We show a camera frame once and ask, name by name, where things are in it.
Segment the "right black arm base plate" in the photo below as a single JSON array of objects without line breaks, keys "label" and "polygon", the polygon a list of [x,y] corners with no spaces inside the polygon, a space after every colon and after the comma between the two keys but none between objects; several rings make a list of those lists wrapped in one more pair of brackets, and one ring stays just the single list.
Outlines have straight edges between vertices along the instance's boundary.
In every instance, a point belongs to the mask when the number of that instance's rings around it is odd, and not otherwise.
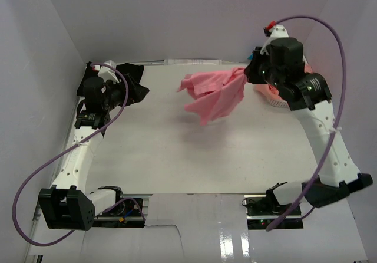
[{"label": "right black arm base plate", "polygon": [[[265,199],[266,195],[245,195],[241,205],[246,208],[247,227],[250,231],[265,230],[269,224],[289,207],[274,206]],[[276,229],[303,229],[302,211],[298,206]]]}]

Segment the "pink t shirt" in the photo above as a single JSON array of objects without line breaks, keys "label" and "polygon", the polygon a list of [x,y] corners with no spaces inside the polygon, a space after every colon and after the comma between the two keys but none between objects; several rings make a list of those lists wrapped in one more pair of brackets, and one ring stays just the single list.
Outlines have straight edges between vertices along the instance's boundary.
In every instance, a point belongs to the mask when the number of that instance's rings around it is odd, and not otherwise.
[{"label": "pink t shirt", "polygon": [[178,92],[185,90],[194,100],[184,109],[200,117],[200,125],[228,116],[244,98],[245,68],[200,72],[186,75]]}]

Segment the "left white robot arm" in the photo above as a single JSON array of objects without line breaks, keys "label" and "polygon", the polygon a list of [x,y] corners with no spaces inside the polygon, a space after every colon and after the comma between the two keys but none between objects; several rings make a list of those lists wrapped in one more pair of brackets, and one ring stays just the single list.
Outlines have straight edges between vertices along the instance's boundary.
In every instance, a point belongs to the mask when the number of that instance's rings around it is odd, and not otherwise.
[{"label": "left white robot arm", "polygon": [[86,191],[89,169],[102,142],[110,111],[127,102],[127,87],[120,78],[104,81],[91,77],[83,83],[83,105],[74,124],[74,149],[67,153],[58,176],[48,189],[41,189],[38,202],[50,229],[89,230],[97,215],[119,215],[124,200],[114,188]]}]

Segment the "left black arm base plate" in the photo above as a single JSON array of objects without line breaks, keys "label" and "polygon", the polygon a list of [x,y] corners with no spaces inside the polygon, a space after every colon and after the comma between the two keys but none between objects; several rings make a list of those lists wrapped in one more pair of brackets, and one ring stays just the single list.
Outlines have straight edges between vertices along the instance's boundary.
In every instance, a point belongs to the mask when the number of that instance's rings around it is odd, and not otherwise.
[{"label": "left black arm base plate", "polygon": [[125,200],[116,208],[95,218],[96,228],[143,228],[148,215],[149,197],[136,197],[135,201]]}]

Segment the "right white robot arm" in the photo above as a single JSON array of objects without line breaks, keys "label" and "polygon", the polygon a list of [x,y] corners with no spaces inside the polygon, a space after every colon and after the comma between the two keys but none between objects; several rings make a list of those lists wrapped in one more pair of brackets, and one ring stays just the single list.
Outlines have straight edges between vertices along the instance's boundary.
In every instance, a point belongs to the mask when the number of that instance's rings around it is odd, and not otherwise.
[{"label": "right white robot arm", "polygon": [[276,38],[253,50],[244,73],[256,86],[274,86],[304,129],[321,170],[302,200],[321,208],[367,188],[373,180],[354,164],[333,125],[336,118],[325,78],[310,71],[302,55],[303,44],[297,39]]}]

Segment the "black t shirt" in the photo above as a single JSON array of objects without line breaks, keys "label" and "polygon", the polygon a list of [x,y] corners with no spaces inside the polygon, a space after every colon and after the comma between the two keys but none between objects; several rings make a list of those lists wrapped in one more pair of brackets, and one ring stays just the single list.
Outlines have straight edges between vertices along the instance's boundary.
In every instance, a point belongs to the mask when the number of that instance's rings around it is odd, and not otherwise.
[{"label": "black t shirt", "polygon": [[[95,77],[98,71],[95,71],[90,65],[91,61],[87,62],[87,67],[85,69],[84,76],[81,80],[79,87],[77,88],[77,96],[83,97],[83,83],[86,79]],[[130,63],[116,64],[116,69],[125,77],[127,80],[129,94],[126,106],[130,106],[134,103],[141,102],[146,95],[149,93],[149,89],[140,84],[141,78],[144,72],[143,65],[134,65]]]}]

